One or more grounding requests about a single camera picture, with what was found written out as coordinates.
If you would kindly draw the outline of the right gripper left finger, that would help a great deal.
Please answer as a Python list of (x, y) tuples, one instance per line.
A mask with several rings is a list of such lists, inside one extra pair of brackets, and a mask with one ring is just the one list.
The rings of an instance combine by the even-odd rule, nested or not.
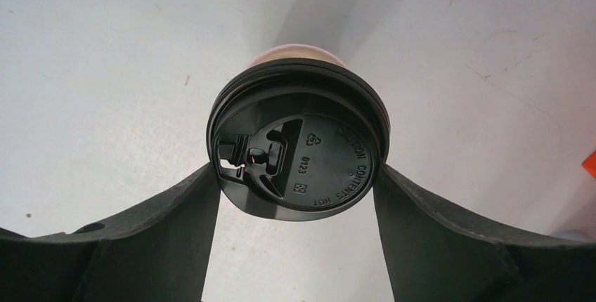
[(200, 301), (220, 189), (205, 165), (73, 233), (1, 231), (2, 301)]

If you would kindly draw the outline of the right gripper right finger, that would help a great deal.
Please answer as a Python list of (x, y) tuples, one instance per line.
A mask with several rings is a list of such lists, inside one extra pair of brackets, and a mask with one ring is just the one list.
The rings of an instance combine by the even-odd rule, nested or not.
[(382, 166), (374, 203), (395, 301), (594, 301), (595, 245), (476, 214)]

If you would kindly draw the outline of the orange paper bag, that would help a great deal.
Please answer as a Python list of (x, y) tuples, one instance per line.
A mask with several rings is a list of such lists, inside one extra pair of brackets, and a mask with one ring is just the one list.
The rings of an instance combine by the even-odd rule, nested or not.
[(582, 162), (583, 169), (593, 178), (596, 178), (596, 151)]

